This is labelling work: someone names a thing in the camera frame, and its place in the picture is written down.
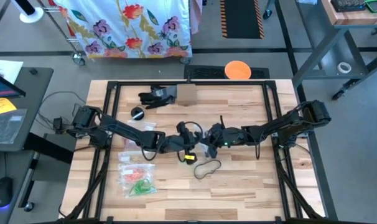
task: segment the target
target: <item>cart wheel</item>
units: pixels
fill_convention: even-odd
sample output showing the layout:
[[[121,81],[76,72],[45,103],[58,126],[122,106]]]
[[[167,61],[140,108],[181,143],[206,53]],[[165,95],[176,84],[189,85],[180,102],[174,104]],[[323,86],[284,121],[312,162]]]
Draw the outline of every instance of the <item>cart wheel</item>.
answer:
[[[191,62],[191,58],[189,57],[181,57],[180,62],[184,65],[188,65]]]
[[[343,90],[339,90],[338,93],[336,93],[336,94],[332,97],[332,100],[337,100],[337,99],[339,99],[341,96],[343,96],[344,93],[345,93],[345,91],[343,91]]]
[[[263,19],[266,20],[266,19],[269,19],[269,17],[271,16],[271,14],[273,13],[272,10],[270,9],[266,9],[263,13]]]
[[[82,55],[80,55],[80,54],[73,54],[72,60],[75,64],[77,64],[79,66],[85,65],[85,59],[83,59]]]
[[[26,206],[24,207],[25,212],[31,212],[34,209],[35,204],[32,202],[27,202]]]

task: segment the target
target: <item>floral fabric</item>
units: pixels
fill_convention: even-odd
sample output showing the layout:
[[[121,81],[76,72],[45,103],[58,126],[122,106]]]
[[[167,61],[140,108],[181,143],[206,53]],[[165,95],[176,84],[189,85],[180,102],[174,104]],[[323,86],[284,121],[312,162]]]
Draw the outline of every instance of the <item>floral fabric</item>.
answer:
[[[189,0],[55,0],[89,58],[191,57]]]

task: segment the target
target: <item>black mat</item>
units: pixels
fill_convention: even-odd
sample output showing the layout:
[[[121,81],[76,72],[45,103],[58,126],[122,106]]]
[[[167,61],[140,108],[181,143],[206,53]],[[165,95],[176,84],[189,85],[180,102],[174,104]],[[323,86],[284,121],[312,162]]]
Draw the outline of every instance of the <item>black mat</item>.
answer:
[[[252,75],[250,79],[268,79],[270,78],[268,68],[251,68]],[[224,66],[208,65],[186,65],[184,67],[184,78],[190,79],[221,79],[225,77]]]
[[[263,39],[258,0],[220,0],[223,37]]]

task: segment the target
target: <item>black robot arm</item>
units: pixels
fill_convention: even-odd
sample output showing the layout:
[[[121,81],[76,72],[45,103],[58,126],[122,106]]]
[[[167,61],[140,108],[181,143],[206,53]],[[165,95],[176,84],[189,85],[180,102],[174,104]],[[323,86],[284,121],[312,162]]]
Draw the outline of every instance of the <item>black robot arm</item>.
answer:
[[[115,133],[134,141],[144,151],[160,154],[184,151],[185,155],[196,158],[190,151],[200,141],[201,133],[190,132],[185,124],[180,122],[176,126],[178,136],[165,136],[160,131],[140,131],[104,114],[99,108],[84,106],[78,110],[72,122],[73,128],[67,132],[74,137],[89,135],[89,144],[100,149],[109,146],[111,133]],[[196,159],[185,161],[193,164]]]
[[[201,140],[201,143],[208,146],[208,156],[212,158],[216,158],[219,147],[258,145],[273,133],[278,135],[280,145],[292,147],[298,135],[327,125],[331,117],[324,103],[315,100],[303,102],[284,116],[261,126],[226,128],[222,116],[220,120],[221,123],[214,124]]]

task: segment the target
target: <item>yellow sticky note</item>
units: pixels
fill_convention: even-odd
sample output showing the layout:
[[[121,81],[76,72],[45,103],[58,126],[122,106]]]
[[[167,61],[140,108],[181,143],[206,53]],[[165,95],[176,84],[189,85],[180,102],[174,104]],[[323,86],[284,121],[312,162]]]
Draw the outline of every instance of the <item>yellow sticky note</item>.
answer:
[[[0,98],[0,114],[14,111],[17,108],[7,98]]]
[[[188,160],[195,160],[195,156],[185,155],[184,157]]]

